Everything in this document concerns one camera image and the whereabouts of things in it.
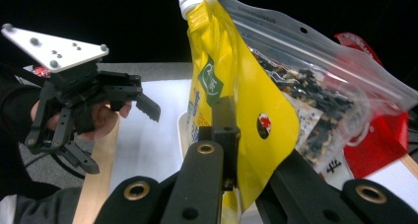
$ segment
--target person's arm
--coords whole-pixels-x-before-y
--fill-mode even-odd
[[[0,83],[0,127],[17,141],[25,142],[32,125],[31,111],[40,88],[19,83]]]

